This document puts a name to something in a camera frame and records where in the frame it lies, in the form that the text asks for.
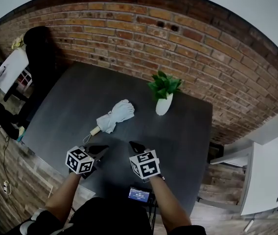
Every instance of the white object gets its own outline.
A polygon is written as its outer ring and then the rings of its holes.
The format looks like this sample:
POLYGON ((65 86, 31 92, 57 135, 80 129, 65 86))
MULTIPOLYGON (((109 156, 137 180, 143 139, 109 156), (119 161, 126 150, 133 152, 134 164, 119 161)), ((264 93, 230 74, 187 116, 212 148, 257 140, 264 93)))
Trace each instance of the white object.
POLYGON ((4 187, 3 187, 4 192, 5 192, 7 195, 11 195, 11 193, 12 193, 12 188, 11 188, 10 183, 9 183, 7 180, 5 180, 3 184, 4 184, 4 187))
POLYGON ((130 157, 129 160, 134 173, 141 179, 146 179, 161 173, 159 166, 160 160, 157 158, 155 150, 130 157))
POLYGON ((255 220, 251 219, 243 231, 246 233, 250 229, 250 227, 253 225, 254 222, 255 222, 255 220))
POLYGON ((93 163, 94 159, 88 156, 83 148, 74 146, 67 152, 65 164, 76 174, 91 171, 93 163))
POLYGON ((0 66, 0 89, 6 94, 18 76, 29 64, 26 52, 19 48, 0 66))
POLYGON ((246 178, 238 205, 221 204, 200 199, 200 203, 248 215, 278 207, 278 154, 253 143, 245 150, 210 161, 211 165, 248 156, 246 178))
POLYGON ((163 116, 169 109, 173 100, 173 93, 167 96, 167 99, 159 99, 155 109, 159 116, 163 116))
POLYGON ((133 105, 127 99, 124 99, 117 103, 113 107, 112 111, 108 112, 108 114, 99 117, 96 120, 96 123, 101 131, 111 133, 114 131, 116 123, 120 123, 134 117, 134 111, 135 109, 133 105))

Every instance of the white vase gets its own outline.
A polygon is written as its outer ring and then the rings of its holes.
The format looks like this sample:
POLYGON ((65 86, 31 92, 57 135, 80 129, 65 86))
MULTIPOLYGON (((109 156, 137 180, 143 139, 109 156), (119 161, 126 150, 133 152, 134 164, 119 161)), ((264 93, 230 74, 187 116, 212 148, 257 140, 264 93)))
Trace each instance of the white vase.
POLYGON ((169 109, 170 104, 173 100, 173 93, 167 95, 167 99, 159 99, 157 103, 157 107, 155 109, 156 113, 159 116, 163 116, 169 109))

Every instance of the power strip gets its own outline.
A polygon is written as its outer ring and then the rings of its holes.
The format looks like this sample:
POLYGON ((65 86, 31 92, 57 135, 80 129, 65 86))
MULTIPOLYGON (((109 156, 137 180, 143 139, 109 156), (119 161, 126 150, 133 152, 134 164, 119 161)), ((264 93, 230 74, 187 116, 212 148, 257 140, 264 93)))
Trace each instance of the power strip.
POLYGON ((7 180, 4 181, 4 188, 3 188, 4 192, 7 194, 7 195, 10 195, 12 193, 12 189, 11 189, 11 185, 10 185, 10 182, 8 182, 7 180))

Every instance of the black shirt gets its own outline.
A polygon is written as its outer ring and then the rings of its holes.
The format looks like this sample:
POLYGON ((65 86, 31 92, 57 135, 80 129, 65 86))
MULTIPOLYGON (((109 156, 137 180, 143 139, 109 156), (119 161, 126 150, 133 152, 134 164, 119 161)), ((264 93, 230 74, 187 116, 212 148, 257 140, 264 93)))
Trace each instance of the black shirt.
MULTIPOLYGON (((79 208, 69 224, 63 224, 50 212, 39 209, 30 220, 11 230, 9 235, 102 235, 102 234, 152 234, 146 210, 132 203, 114 203, 103 198, 93 198, 79 208)), ((202 226, 182 226, 170 235, 205 235, 202 226)))

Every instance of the green leaves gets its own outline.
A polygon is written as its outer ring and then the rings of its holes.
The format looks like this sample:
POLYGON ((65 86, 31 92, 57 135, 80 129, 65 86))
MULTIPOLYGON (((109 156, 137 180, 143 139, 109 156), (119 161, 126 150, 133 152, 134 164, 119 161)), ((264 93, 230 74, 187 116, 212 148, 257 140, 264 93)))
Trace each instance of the green leaves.
POLYGON ((181 79, 173 79, 172 76, 167 76, 164 72, 158 71, 158 75, 152 75, 154 82, 148 83, 148 86, 153 91, 156 99, 167 99, 167 95, 179 91, 181 79))

